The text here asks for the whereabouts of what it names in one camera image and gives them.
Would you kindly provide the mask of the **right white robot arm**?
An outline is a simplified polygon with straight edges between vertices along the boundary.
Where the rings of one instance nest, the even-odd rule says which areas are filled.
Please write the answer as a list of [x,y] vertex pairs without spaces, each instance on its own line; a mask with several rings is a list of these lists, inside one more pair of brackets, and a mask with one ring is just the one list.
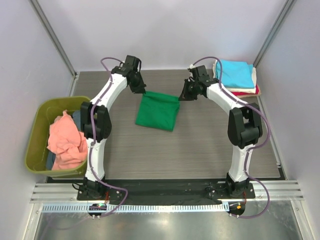
[[226,174],[225,192],[237,198],[249,187],[252,148],[263,134],[261,116],[256,104],[248,104],[228,91],[216,78],[210,78],[206,67],[191,65],[190,77],[184,80],[180,101],[194,101],[199,95],[216,103],[228,114],[227,136],[232,144],[231,167]]

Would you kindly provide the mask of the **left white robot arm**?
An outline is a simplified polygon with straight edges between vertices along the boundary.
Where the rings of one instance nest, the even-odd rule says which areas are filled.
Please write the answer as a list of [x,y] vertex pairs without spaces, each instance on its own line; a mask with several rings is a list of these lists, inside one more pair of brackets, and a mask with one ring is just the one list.
[[108,72],[108,80],[99,93],[80,107],[80,127],[87,144],[87,168],[83,184],[78,188],[78,200],[101,200],[109,189],[104,182],[105,145],[112,131],[110,109],[127,87],[134,94],[144,94],[145,83],[141,75],[142,61],[127,55],[125,61],[114,57],[100,60]]

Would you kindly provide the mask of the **green t shirt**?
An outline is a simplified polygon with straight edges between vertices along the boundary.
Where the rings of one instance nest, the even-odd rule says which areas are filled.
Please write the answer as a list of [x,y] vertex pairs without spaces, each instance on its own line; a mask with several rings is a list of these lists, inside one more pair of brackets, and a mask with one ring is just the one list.
[[172,132],[180,110],[177,96],[147,91],[142,95],[135,124]]

